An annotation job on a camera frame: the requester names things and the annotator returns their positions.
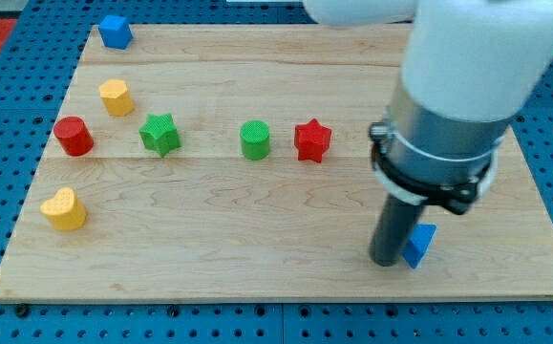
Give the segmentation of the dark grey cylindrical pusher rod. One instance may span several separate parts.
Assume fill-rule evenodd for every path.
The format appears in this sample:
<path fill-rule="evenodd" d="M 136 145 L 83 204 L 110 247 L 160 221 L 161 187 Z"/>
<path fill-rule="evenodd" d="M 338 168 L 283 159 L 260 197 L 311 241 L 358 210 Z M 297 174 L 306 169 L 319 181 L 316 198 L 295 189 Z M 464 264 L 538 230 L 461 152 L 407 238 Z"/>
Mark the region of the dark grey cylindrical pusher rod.
<path fill-rule="evenodd" d="M 384 203 L 369 246 L 372 260 L 379 266 L 396 264 L 425 209 L 425 204 L 408 204 L 389 195 Z"/>

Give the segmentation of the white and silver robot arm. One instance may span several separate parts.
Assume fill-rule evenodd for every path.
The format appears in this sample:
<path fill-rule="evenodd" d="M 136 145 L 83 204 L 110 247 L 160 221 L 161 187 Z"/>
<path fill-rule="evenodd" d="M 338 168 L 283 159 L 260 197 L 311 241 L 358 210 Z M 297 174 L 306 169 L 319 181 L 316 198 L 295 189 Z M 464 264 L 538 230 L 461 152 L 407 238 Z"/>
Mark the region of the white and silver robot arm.
<path fill-rule="evenodd" d="M 393 98 L 369 129 L 388 190 L 370 254 L 395 264 L 428 205 L 460 215 L 490 187 L 497 151 L 553 59 L 553 0 L 305 0 L 334 27 L 411 21 Z"/>

